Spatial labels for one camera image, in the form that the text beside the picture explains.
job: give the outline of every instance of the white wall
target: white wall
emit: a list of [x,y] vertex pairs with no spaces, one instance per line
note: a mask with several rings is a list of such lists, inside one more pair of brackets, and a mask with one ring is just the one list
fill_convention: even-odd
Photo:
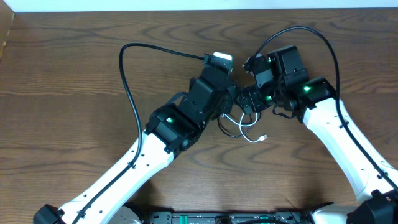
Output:
[[398,0],[4,0],[14,12],[398,7]]

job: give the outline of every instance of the green terminal block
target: green terminal block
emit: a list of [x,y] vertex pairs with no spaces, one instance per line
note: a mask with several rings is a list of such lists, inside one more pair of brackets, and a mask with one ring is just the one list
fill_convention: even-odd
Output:
[[188,215],[180,216],[180,224],[188,224]]
[[268,216],[261,216],[260,219],[269,219]]

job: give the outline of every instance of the black cable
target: black cable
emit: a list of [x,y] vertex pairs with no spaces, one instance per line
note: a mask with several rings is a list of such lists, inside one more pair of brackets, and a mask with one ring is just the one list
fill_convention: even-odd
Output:
[[[251,124],[252,123],[252,118],[251,118],[251,114],[249,114],[249,117],[250,117],[250,123],[249,124]],[[239,138],[239,137],[242,137],[244,134],[247,134],[249,131],[250,131],[250,129],[251,129],[251,126],[249,126],[248,128],[247,128],[247,130],[245,130],[245,132],[243,132],[243,134],[240,134],[240,135],[231,135],[231,134],[228,134],[226,131],[226,128],[221,124],[221,122],[220,122],[220,117],[218,117],[217,118],[217,124],[218,124],[218,128],[225,134],[225,135],[227,135],[228,137],[231,137],[231,138]]]
[[256,224],[256,223],[288,224],[287,222],[283,222],[280,220],[261,220],[261,219],[249,220],[249,221],[245,221],[245,222],[240,222],[238,224]]
[[294,221],[296,222],[296,224],[299,224],[298,221],[297,221],[297,219],[296,219],[296,217],[294,217],[294,215],[293,215],[293,213],[292,213],[291,211],[286,210],[286,209],[278,209],[278,210],[276,210],[276,211],[274,212],[274,218],[276,218],[276,214],[277,214],[278,212],[289,212],[289,213],[292,215],[292,217],[293,217]]
[[295,29],[303,29],[303,30],[307,30],[315,35],[317,35],[319,38],[321,38],[324,43],[328,46],[329,51],[331,53],[331,56],[333,57],[333,63],[335,64],[335,71],[336,71],[336,110],[337,110],[337,115],[340,119],[341,122],[341,128],[344,128],[348,134],[348,136],[353,140],[353,142],[355,143],[355,145],[358,147],[358,149],[363,153],[363,155],[366,157],[366,159],[373,165],[374,169],[376,169],[380,176],[379,178],[384,178],[384,180],[387,181],[387,183],[389,185],[391,185],[391,187],[398,192],[398,186],[388,177],[387,174],[384,173],[384,171],[378,166],[378,164],[373,160],[373,158],[368,154],[368,152],[366,152],[366,150],[362,147],[362,145],[358,142],[358,140],[355,138],[354,134],[351,132],[351,130],[349,130],[348,128],[348,122],[346,122],[344,120],[343,114],[341,112],[340,109],[340,71],[338,68],[338,63],[337,63],[337,57],[335,54],[335,51],[333,50],[333,47],[331,47],[329,41],[318,31],[311,29],[309,27],[304,27],[304,26],[294,26],[294,27],[289,27],[287,29],[284,29],[282,31],[279,31],[278,33],[274,34],[273,36],[271,36],[270,38],[268,38],[257,50],[257,52],[254,54],[253,58],[255,58],[255,56],[275,37],[291,31],[291,30],[295,30]]
[[[260,121],[260,119],[261,119],[261,111],[260,111],[260,113],[258,113],[259,114],[259,117],[258,117],[258,119],[257,119],[257,122],[259,122]],[[242,122],[242,124],[243,125],[249,125],[249,124],[252,124],[252,122],[250,121],[250,122]]]
[[141,129],[141,121],[139,119],[139,115],[138,115],[138,110],[137,110],[137,106],[134,103],[134,100],[132,99],[132,95],[130,92],[130,88],[129,85],[127,84],[127,80],[126,80],[126,76],[124,74],[124,69],[123,69],[123,55],[124,55],[124,51],[128,48],[128,47],[148,47],[148,48],[152,48],[152,49],[156,49],[156,50],[161,50],[163,52],[167,52],[167,53],[171,53],[171,54],[175,54],[175,55],[179,55],[179,56],[184,56],[184,57],[189,57],[189,58],[194,58],[194,59],[199,59],[199,60],[204,60],[203,57],[199,57],[196,55],[190,55],[190,54],[185,54],[185,53],[181,53],[181,52],[176,52],[174,50],[169,50],[169,49],[165,49],[163,47],[158,47],[155,45],[151,45],[151,44],[142,44],[142,43],[130,43],[130,44],[126,44],[122,47],[122,49],[120,50],[120,54],[119,54],[119,69],[120,69],[120,76],[124,85],[124,89],[126,90],[127,93],[127,97],[129,98],[130,104],[131,104],[131,108],[134,112],[134,116],[136,117],[136,123],[137,123],[137,129],[138,129],[138,144],[137,144],[137,152],[136,155],[134,156],[134,158],[132,159],[132,161],[126,166],[126,168],[124,168],[113,180],[111,180],[107,185],[105,185],[104,188],[102,188],[79,212],[78,215],[76,216],[76,218],[74,219],[74,221],[72,222],[72,224],[76,224],[79,219],[81,217],[85,216],[85,213],[87,211],[87,209],[89,209],[91,207],[91,205],[94,203],[95,200],[97,200],[106,190],[108,190],[117,180],[120,179],[121,176],[123,176],[130,168],[134,168],[134,163],[137,161],[139,155],[140,155],[140,151],[141,151],[141,147],[142,147],[142,129]]
[[292,113],[291,116],[287,116],[287,115],[284,114],[284,113],[276,113],[276,110],[277,110],[277,109],[278,109],[278,105],[275,105],[275,106],[273,107],[273,109],[272,109],[272,114],[273,114],[273,115],[282,116],[282,117],[284,117],[284,118],[286,118],[286,119],[294,119],[294,118],[296,117],[296,115],[294,115],[293,113]]

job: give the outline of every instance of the white connector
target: white connector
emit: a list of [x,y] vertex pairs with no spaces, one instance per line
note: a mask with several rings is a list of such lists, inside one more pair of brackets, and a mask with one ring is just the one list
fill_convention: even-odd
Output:
[[264,141],[264,140],[266,140],[267,138],[268,138],[268,135],[267,135],[267,134],[265,134],[265,135],[259,137],[260,141]]

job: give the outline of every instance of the wooden table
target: wooden table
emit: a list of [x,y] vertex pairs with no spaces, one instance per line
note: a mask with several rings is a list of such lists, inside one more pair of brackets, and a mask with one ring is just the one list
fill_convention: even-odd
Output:
[[[253,80],[244,61],[270,35],[295,25],[330,40],[347,110],[397,167],[398,9],[17,14],[0,64],[0,223],[31,223],[45,203],[73,199],[136,140],[119,77],[122,45],[226,52],[234,55],[233,78],[248,85]],[[328,50],[308,32],[284,34],[264,53],[289,44],[298,46],[311,77],[334,84]],[[139,48],[129,49],[124,63],[143,125],[203,68],[197,60]],[[226,137],[212,122],[132,200],[195,211],[356,203],[343,172],[304,125],[268,110],[249,135],[264,133],[267,141],[249,144]]]

